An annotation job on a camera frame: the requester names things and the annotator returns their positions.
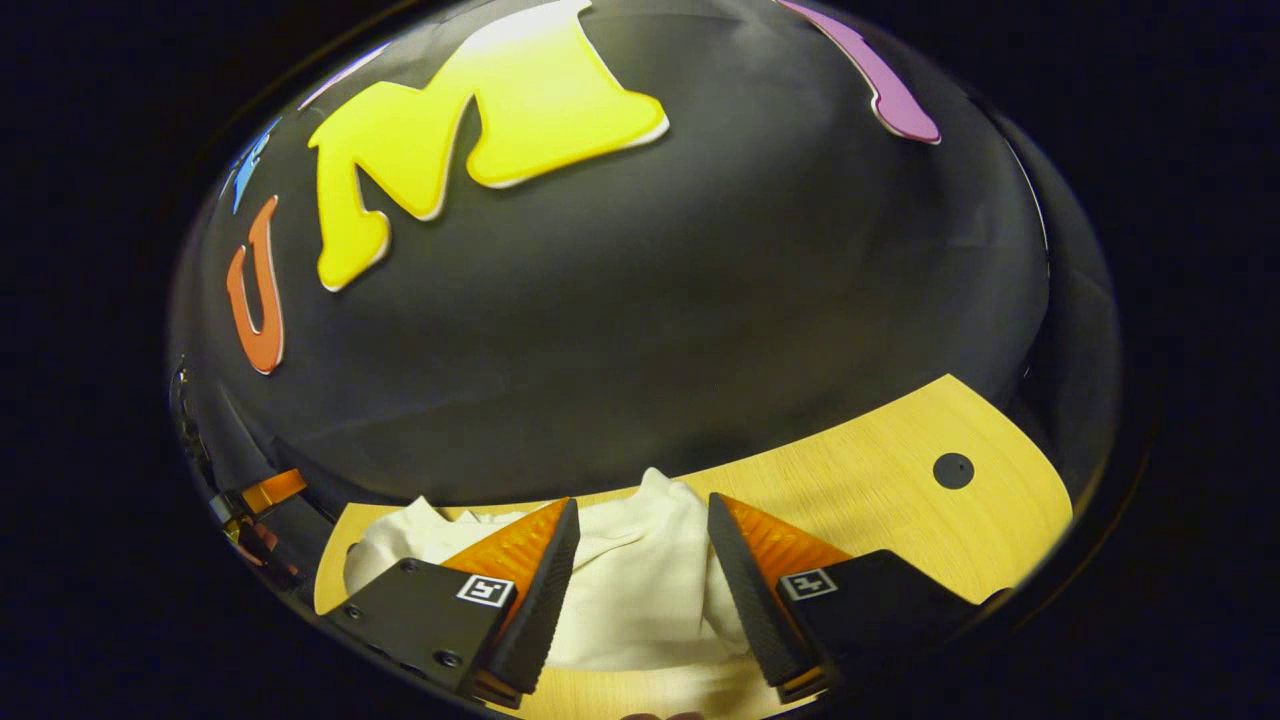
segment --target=black fabric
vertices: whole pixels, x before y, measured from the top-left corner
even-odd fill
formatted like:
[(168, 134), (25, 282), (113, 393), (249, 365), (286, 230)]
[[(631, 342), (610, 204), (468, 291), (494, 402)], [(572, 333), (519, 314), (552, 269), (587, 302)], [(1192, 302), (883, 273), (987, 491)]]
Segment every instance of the black fabric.
[[(676, 477), (947, 373), (1009, 400), (1050, 293), (1016, 158), (931, 63), (833, 12), (943, 140), (891, 135), (844, 53), (768, 0), (594, 3), (588, 37), (625, 87), (663, 102), (669, 132), (494, 191), (463, 168), (480, 131), (472, 108), (443, 214), (415, 220), (364, 178), (366, 205), (390, 219), (389, 255), (324, 290), (310, 135), (374, 79), (425, 86), (474, 29), (529, 4), (411, 29), (307, 110), (282, 102), (238, 213), (228, 191), (189, 240), (170, 357), (195, 357), (201, 413), (239, 416), (209, 423), (225, 482), (252, 471), (237, 457), (253, 452), (241, 425), (260, 428), (260, 446), (293, 448), (312, 475), (342, 478), (315, 491), (333, 514), (376, 497), (590, 493), (648, 466)], [(225, 274), (273, 195), (285, 348), (262, 377), (239, 347)]]
[(1051, 454), (1078, 505), (1097, 480), (1120, 421), (1120, 314), (1102, 247), (1083, 208), (1044, 152), (992, 111), (1036, 187), (1050, 249), (1050, 304), (1021, 384), (1048, 433)]

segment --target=dark background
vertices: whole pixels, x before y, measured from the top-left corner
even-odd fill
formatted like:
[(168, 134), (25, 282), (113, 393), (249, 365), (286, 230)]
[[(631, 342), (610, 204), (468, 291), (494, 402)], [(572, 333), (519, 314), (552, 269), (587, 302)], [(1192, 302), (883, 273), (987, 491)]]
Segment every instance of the dark background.
[[(196, 150), (378, 3), (19, 3), (6, 293), (19, 421), (4, 541), (15, 717), (444, 712), (257, 585), (173, 455), (160, 372)], [(1120, 524), (980, 659), (863, 716), (1262, 717), (1275, 464), (1274, 4), (841, 3), (983, 90), (1055, 159), (1110, 255), (1161, 436)], [(645, 708), (635, 708), (637, 712)]]

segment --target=orange gripper pad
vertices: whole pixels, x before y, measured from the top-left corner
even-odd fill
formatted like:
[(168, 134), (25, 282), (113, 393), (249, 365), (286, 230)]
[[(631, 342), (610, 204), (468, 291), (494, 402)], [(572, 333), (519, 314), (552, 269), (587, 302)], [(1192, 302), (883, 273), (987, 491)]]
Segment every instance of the orange gripper pad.
[(250, 511), (257, 515), (268, 507), (279, 505), (293, 497), (306, 487), (307, 483), (302, 479), (302, 473), (285, 470), (279, 475), (268, 478), (251, 488), (241, 491), (241, 497), (244, 498), (244, 503), (248, 505)]
[(568, 498), (561, 498), (545, 507), (525, 515), (483, 541), (467, 547), (440, 565), (475, 575), (488, 575), (516, 583), (516, 601), (507, 612), (507, 619), (498, 635), (507, 630), (520, 605), (529, 594), (534, 573), (543, 560), (543, 552), (556, 533), (556, 524), (568, 506)]
[(782, 577), (854, 559), (838, 547), (745, 502), (726, 495), (721, 495), (721, 500), (737, 523), (737, 529), (746, 541), (746, 547), (750, 548), (751, 557), (755, 559), (755, 565), (760, 569), (760, 575), (764, 577), (764, 583), (774, 600), (778, 600), (777, 587)]

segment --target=wooden tabletop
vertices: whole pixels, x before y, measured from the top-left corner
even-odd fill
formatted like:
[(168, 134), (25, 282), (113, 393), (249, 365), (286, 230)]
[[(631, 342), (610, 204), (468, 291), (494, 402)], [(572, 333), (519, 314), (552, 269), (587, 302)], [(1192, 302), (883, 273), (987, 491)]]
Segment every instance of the wooden tabletop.
[[(963, 455), (973, 479), (948, 489), (933, 466)], [(636, 478), (644, 468), (636, 469)], [(847, 423), (751, 457), (682, 478), (704, 501), (721, 492), (796, 525), (850, 555), (892, 550), (969, 602), (1015, 587), (1071, 521), (1071, 502), (1048, 460), (1007, 418), (946, 375)], [(635, 488), (579, 497), (580, 506), (627, 497)], [(541, 502), (442, 509), (529, 511)], [(343, 561), (376, 519), (396, 506), (347, 506), (316, 573), (315, 609), (347, 598)], [(750, 656), (717, 665), (636, 673), (547, 667), (525, 719), (628, 714), (660, 717), (700, 711), (708, 720), (758, 719), (783, 710)]]

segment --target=yellow letter m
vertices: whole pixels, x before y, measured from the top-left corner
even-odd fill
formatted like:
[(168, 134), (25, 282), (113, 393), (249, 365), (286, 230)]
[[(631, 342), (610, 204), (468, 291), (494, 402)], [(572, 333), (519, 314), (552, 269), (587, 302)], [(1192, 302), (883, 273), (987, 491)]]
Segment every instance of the yellow letter m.
[(467, 158), (480, 184), (531, 177), (649, 142), (666, 132), (658, 100), (625, 90), (579, 24), (590, 0), (557, 0), (468, 37), (422, 90), (378, 82), (311, 136), (319, 147), (320, 282), (339, 291), (387, 252), (387, 217), (369, 211), (358, 165), (420, 220), (444, 205), (458, 122), (475, 97), (483, 131)]

